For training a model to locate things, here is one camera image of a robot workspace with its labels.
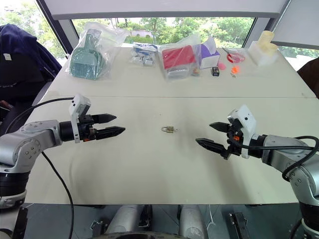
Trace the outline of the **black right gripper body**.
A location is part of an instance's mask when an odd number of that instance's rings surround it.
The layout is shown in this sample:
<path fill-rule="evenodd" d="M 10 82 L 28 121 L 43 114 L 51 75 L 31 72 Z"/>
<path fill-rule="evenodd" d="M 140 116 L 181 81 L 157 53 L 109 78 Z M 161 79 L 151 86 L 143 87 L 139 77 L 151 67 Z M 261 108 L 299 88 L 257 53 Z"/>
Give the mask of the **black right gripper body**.
<path fill-rule="evenodd" d="M 239 146 L 243 142 L 243 133 L 241 131 L 242 124 L 239 120 L 234 120 L 233 123 L 223 123 L 222 132 L 226 133 L 227 143 L 229 146 L 222 153 L 222 157 L 228 160 L 231 154 L 236 156 L 241 155 L 242 148 Z"/>

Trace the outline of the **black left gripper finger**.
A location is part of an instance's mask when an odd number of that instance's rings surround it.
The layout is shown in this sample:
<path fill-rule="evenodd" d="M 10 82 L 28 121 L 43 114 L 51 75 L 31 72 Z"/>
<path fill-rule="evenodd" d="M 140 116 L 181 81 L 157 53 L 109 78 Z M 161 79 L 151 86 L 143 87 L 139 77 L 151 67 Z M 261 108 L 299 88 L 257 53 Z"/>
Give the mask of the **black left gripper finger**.
<path fill-rule="evenodd" d="M 110 137 L 115 137 L 117 135 L 120 135 L 125 130 L 126 129 L 124 127 L 119 127 L 119 126 L 112 126 L 112 127 L 107 127 L 105 129 L 98 129 L 98 130 L 95 130 L 95 139 L 101 140 L 101 139 L 106 139 Z"/>
<path fill-rule="evenodd" d="M 102 123 L 108 123 L 112 120 L 115 120 L 117 117 L 111 114 L 98 114 L 93 115 L 94 123 L 102 124 Z"/>

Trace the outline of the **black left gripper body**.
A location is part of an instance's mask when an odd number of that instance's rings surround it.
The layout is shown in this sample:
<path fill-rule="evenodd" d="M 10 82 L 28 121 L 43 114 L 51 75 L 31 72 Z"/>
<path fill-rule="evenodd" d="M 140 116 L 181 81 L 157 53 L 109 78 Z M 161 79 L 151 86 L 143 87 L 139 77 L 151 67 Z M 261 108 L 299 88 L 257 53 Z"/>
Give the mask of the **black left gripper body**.
<path fill-rule="evenodd" d="M 87 142 L 96 139 L 96 129 L 93 128 L 96 120 L 96 115 L 84 115 L 79 117 L 78 131 L 80 140 L 82 140 L 83 142 Z"/>

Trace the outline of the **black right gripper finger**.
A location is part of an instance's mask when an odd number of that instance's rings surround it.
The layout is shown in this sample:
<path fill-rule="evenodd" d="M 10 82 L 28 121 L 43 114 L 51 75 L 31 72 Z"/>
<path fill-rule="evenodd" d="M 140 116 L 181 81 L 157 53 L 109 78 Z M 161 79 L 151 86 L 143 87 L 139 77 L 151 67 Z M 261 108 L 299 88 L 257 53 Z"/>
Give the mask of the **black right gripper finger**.
<path fill-rule="evenodd" d="M 228 132 L 229 131 L 229 124 L 224 122 L 214 122 L 209 125 L 213 129 L 220 131 L 220 132 Z"/>
<path fill-rule="evenodd" d="M 222 144 L 215 143 L 213 140 L 207 138 L 197 138 L 195 141 L 209 151 L 215 152 L 222 157 L 229 157 L 229 152 Z"/>

